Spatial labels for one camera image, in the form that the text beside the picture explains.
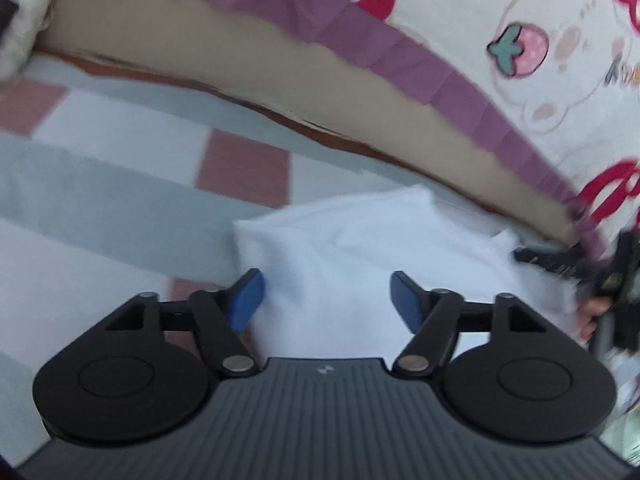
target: bear ear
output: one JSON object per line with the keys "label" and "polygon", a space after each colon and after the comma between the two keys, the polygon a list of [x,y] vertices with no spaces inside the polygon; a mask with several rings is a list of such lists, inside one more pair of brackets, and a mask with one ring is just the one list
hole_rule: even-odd
{"label": "bear ear", "polygon": [[566,106],[551,100],[533,102],[524,108],[524,121],[527,130],[545,133],[553,130],[566,115]]}

